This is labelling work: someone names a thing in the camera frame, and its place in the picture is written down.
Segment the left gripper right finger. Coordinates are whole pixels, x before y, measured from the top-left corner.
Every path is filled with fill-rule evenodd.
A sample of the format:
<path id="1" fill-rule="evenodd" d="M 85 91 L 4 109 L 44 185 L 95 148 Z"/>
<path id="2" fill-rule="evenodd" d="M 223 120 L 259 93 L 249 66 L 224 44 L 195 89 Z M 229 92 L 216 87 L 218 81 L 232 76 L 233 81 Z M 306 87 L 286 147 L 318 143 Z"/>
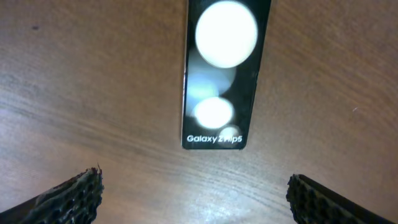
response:
<path id="1" fill-rule="evenodd" d="M 286 199 L 298 224 L 394 224 L 303 174 L 288 181 Z"/>

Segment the black Samsung flip phone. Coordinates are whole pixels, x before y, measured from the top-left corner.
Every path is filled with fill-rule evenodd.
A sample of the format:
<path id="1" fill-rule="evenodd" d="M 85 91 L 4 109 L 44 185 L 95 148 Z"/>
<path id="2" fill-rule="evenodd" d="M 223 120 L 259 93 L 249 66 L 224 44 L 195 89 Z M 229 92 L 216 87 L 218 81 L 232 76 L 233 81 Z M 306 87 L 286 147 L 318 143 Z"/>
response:
<path id="1" fill-rule="evenodd" d="M 271 2 L 188 0 L 184 149 L 242 150 L 246 146 Z"/>

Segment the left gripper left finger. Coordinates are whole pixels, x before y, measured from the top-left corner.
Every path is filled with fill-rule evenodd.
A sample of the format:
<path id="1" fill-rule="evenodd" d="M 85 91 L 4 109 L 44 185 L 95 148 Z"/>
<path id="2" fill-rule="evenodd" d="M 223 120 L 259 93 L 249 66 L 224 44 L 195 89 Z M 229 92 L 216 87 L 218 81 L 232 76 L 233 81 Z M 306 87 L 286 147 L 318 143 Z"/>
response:
<path id="1" fill-rule="evenodd" d="M 92 167 L 40 195 L 1 212 L 3 224 L 92 223 L 102 202 L 103 173 Z"/>

